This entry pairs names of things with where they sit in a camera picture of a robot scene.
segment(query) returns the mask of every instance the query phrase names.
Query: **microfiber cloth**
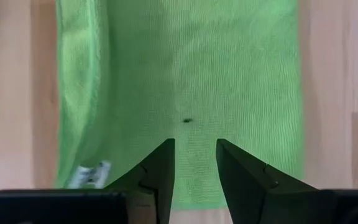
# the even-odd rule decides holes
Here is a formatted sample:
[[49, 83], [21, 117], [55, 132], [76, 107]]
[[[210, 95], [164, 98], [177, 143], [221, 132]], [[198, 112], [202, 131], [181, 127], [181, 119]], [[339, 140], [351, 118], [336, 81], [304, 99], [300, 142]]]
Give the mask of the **microfiber cloth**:
[[226, 138], [303, 172], [298, 0], [57, 0], [60, 158], [110, 184], [176, 139], [174, 208], [225, 206]]

